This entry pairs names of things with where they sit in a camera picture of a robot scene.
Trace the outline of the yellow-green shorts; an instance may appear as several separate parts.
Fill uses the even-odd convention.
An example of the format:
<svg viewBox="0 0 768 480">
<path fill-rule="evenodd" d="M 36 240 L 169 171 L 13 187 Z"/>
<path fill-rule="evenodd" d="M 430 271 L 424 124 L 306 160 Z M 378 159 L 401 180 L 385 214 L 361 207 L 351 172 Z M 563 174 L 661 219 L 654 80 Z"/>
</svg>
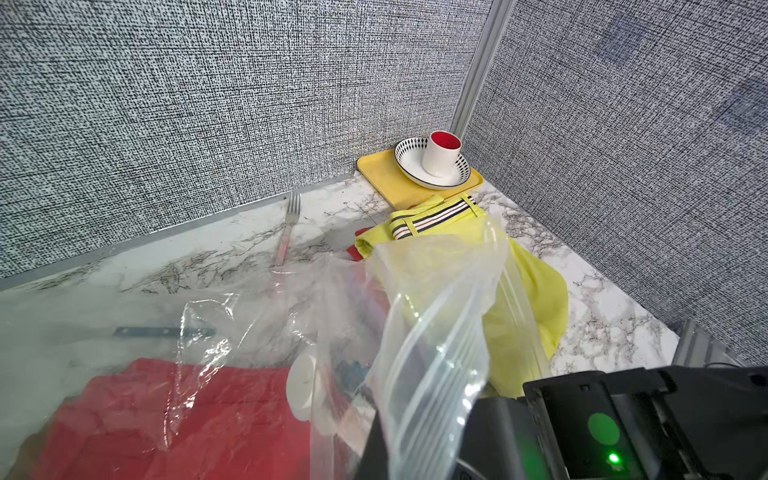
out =
<svg viewBox="0 0 768 480">
<path fill-rule="evenodd" d="M 387 221 L 370 228 L 366 237 L 371 255 L 378 245 L 414 236 L 457 235 L 481 241 L 486 216 L 469 194 L 448 199 L 434 195 L 410 209 L 393 212 Z M 516 241 L 510 240 L 509 248 L 496 301 L 483 316 L 490 353 L 486 397 L 520 397 L 524 383 L 543 377 L 541 362 L 525 347 L 532 338 L 530 326 L 538 330 L 540 351 L 547 361 L 556 353 L 568 326 L 569 295 L 564 278 Z"/>
</svg>

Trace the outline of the red striped-waist shorts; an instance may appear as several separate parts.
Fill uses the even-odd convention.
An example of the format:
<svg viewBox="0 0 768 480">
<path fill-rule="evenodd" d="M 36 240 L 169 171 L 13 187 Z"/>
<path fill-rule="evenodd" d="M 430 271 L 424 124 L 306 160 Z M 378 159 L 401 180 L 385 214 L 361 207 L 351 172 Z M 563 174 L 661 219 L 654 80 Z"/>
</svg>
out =
<svg viewBox="0 0 768 480">
<path fill-rule="evenodd" d="M 372 246 L 367 241 L 366 233 L 370 230 L 370 227 L 365 227 L 355 232 L 354 244 L 346 249 L 349 257 L 355 261 L 363 261 L 367 259 L 372 252 Z"/>
</svg>

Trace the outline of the yellow plastic tray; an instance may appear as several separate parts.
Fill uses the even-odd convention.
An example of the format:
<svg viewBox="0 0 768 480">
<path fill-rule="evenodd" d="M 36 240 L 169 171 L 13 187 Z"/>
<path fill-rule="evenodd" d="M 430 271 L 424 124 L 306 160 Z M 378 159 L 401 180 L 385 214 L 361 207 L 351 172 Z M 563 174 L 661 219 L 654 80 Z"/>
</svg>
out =
<svg viewBox="0 0 768 480">
<path fill-rule="evenodd" d="M 484 183 L 484 178 L 472 169 L 469 180 L 462 186 L 448 190 L 428 189 L 415 183 L 399 169 L 393 150 L 359 158 L 357 169 L 394 210 L 413 207 L 433 195 L 449 198 L 469 193 Z"/>
</svg>

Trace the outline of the pink handled fork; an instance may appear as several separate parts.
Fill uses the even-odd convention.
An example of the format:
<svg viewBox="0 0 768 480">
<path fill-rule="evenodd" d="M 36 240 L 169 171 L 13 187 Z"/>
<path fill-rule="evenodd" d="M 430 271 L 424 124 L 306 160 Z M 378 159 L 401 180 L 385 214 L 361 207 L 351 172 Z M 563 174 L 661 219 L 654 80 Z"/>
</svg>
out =
<svg viewBox="0 0 768 480">
<path fill-rule="evenodd" d="M 285 217 L 285 225 L 283 233 L 278 245 L 278 250 L 275 257 L 276 268 L 280 268 L 285 264 L 287 252 L 290 245 L 290 239 L 292 230 L 298 223 L 301 212 L 301 194 L 298 192 L 292 192 L 288 197 L 288 205 Z"/>
</svg>

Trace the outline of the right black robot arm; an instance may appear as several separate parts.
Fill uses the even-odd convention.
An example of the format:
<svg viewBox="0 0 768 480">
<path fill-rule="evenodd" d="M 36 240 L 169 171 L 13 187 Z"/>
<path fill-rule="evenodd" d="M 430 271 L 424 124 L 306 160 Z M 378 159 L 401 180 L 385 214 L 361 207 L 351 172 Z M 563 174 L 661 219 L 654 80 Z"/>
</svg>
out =
<svg viewBox="0 0 768 480">
<path fill-rule="evenodd" d="M 765 367 L 668 366 L 532 381 L 476 402 L 453 479 L 763 479 Z"/>
</svg>

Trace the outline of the colourful folded clothes stack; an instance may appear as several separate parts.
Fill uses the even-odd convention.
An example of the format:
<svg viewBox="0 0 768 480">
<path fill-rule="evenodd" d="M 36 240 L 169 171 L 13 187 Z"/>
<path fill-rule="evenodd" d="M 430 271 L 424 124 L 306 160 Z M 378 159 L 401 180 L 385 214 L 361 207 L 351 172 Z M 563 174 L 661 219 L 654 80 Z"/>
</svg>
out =
<svg viewBox="0 0 768 480">
<path fill-rule="evenodd" d="M 92 378 L 20 446 L 9 479 L 307 479 L 286 368 L 140 358 Z"/>
</svg>

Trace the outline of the white patterned bowl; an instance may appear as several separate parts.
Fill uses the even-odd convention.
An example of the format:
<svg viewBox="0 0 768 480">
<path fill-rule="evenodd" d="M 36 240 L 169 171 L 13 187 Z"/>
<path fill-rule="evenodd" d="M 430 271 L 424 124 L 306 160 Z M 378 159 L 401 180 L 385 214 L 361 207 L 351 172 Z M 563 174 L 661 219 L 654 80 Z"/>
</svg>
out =
<svg viewBox="0 0 768 480">
<path fill-rule="evenodd" d="M 422 165 L 427 145 L 428 139 L 425 137 L 407 138 L 396 145 L 396 164 L 408 178 L 431 190 L 455 189 L 469 181 L 472 168 L 462 155 L 448 168 L 446 175 L 435 176 L 428 173 Z"/>
</svg>

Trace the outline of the white cup red inside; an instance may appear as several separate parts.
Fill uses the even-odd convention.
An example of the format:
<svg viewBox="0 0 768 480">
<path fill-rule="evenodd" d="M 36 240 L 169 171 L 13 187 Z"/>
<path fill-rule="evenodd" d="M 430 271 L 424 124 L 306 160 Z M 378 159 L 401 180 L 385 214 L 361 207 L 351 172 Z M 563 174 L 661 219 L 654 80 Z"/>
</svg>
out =
<svg viewBox="0 0 768 480">
<path fill-rule="evenodd" d="M 446 176 L 453 168 L 462 148 L 461 140 L 447 131 L 434 131 L 427 139 L 422 157 L 424 170 L 433 176 Z"/>
</svg>

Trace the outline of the clear plastic vacuum bag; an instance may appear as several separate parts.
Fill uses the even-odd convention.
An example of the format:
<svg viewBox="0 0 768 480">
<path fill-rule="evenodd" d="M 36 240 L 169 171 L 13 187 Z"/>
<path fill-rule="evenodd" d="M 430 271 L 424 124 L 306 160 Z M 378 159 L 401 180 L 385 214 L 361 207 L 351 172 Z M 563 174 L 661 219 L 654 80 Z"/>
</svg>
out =
<svg viewBox="0 0 768 480">
<path fill-rule="evenodd" d="M 97 285 L 1 298 L 1 475 L 21 444 L 94 377 L 140 358 L 286 368 L 293 415 L 310 425 L 310 476 L 360 471 L 375 421 L 388 479 L 444 479 L 489 385 L 483 316 L 510 253 L 483 239 L 414 236 L 359 262 L 324 255 L 174 295 Z"/>
</svg>

